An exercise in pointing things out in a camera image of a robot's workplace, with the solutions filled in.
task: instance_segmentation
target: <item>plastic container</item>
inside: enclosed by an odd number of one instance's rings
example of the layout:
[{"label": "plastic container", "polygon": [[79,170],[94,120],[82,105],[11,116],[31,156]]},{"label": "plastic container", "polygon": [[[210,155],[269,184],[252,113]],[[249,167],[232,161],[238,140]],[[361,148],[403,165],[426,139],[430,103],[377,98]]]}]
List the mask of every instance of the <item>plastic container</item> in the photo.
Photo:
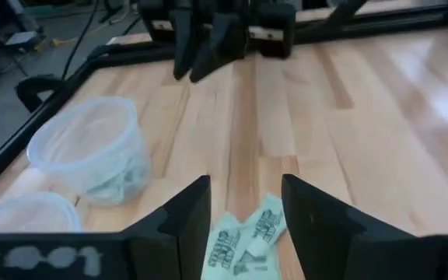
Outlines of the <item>plastic container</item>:
[{"label": "plastic container", "polygon": [[149,154],[132,101],[90,100],[50,119],[30,140],[30,164],[87,201],[118,205],[149,181]]},{"label": "plastic container", "polygon": [[74,205],[50,192],[0,204],[0,233],[70,233],[81,230]]}]

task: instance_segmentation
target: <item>cable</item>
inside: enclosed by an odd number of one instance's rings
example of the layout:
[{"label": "cable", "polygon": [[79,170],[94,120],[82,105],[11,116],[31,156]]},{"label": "cable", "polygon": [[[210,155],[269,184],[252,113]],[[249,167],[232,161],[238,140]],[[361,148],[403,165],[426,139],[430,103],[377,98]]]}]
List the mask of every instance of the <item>cable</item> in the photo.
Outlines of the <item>cable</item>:
[{"label": "cable", "polygon": [[13,63],[15,63],[16,67],[23,73],[24,76],[28,77],[29,74],[27,74],[27,71],[23,68],[23,66],[20,64],[20,61],[18,61],[13,54],[10,54],[9,57],[12,59]]},{"label": "cable", "polygon": [[[16,62],[20,63],[23,59],[25,59],[29,55],[30,55],[30,52],[26,53],[25,55],[23,55],[20,58],[16,58]],[[16,62],[15,61],[10,62],[8,66],[6,66],[4,69],[0,70],[0,75],[5,74],[11,67],[15,66]]]},{"label": "cable", "polygon": [[84,26],[84,29],[82,30],[81,35],[79,36],[79,38],[77,40],[77,43],[75,43],[75,46],[72,49],[72,52],[68,56],[67,64],[65,64],[65,68],[63,69],[63,73],[61,74],[61,79],[65,79],[67,77],[67,72],[68,72],[68,68],[70,67],[70,63],[72,62],[72,59],[74,58],[74,55],[75,55],[77,49],[79,48],[79,45],[81,44],[82,39],[84,39],[84,36],[86,35],[87,30],[89,29],[89,26],[93,22],[94,15],[96,14],[99,3],[100,3],[100,0],[95,0],[94,9],[91,12],[91,15],[89,16],[87,24],[86,24],[86,26]]},{"label": "cable", "polygon": [[[101,29],[103,29],[106,26],[111,26],[111,25],[114,25],[114,24],[122,22],[125,18],[127,18],[127,16],[129,15],[130,11],[131,11],[131,6],[129,5],[129,0],[125,0],[124,1],[124,14],[120,18],[115,19],[115,20],[111,20],[111,21],[109,21],[107,23],[104,23],[104,24],[98,26],[96,29],[94,29],[92,31],[89,31],[86,34],[86,36],[93,35],[94,33],[100,31]],[[74,42],[77,39],[78,39],[78,37],[74,37],[74,38],[67,39],[67,40],[59,40],[59,39],[54,38],[54,39],[51,40],[51,43],[53,44],[53,46],[57,47],[57,46],[59,46],[61,44],[67,44],[67,43]]]},{"label": "cable", "polygon": [[124,30],[124,32],[122,32],[121,36],[127,35],[129,33],[129,31],[131,31],[132,27],[136,26],[136,24],[141,20],[141,16],[138,16],[137,18],[135,18],[131,24],[129,24],[128,28],[126,28]]}]

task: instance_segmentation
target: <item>black frame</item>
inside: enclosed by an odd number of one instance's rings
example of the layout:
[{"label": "black frame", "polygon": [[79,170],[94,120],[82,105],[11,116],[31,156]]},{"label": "black frame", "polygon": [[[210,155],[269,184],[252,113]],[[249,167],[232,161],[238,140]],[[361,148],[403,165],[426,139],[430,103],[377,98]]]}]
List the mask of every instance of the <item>black frame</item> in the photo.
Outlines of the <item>black frame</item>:
[{"label": "black frame", "polygon": [[[312,32],[311,27],[322,22],[323,20],[297,22],[294,44],[448,26],[448,5],[353,16],[335,28],[329,26],[322,32]],[[254,46],[250,46],[248,51],[255,50]],[[173,46],[154,42],[98,47],[88,60],[45,101],[39,99],[37,94],[19,96],[26,107],[32,109],[32,115],[0,147],[0,174],[25,149],[36,130],[53,117],[97,69],[169,60],[173,57]]]},{"label": "black frame", "polygon": [[200,279],[210,190],[201,176],[117,233],[0,233],[0,279]]},{"label": "black frame", "polygon": [[284,174],[286,225],[311,280],[448,280],[448,236],[416,237]]}]

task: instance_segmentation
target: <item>wooden table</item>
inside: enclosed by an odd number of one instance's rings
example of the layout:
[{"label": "wooden table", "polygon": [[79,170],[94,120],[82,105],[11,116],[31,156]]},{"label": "wooden table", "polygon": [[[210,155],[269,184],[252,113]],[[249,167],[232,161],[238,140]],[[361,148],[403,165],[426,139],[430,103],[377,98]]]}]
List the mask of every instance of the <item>wooden table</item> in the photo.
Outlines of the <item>wooden table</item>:
[{"label": "wooden table", "polygon": [[[410,233],[448,233],[448,29],[297,46],[285,61],[252,54],[197,85],[172,67],[101,69],[65,106],[135,101],[153,181],[131,203],[89,205],[24,153],[0,176],[0,201],[56,191],[85,229],[116,231],[210,174],[215,223],[244,220],[294,173]],[[288,233],[278,250],[283,278],[303,279]]]}]

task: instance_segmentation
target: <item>translucent plastic bowl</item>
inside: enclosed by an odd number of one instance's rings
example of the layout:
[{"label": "translucent plastic bowl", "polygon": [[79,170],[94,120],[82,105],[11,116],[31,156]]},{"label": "translucent plastic bowl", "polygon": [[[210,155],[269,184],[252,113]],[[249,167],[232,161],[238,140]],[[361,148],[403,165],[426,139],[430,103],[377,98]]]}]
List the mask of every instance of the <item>translucent plastic bowl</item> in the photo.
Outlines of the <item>translucent plastic bowl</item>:
[{"label": "translucent plastic bowl", "polygon": [[92,203],[117,205],[149,181],[149,154],[132,101],[90,100],[49,120],[30,140],[30,164]]},{"label": "translucent plastic bowl", "polygon": [[43,192],[0,204],[0,233],[70,233],[81,230],[74,205]]}]

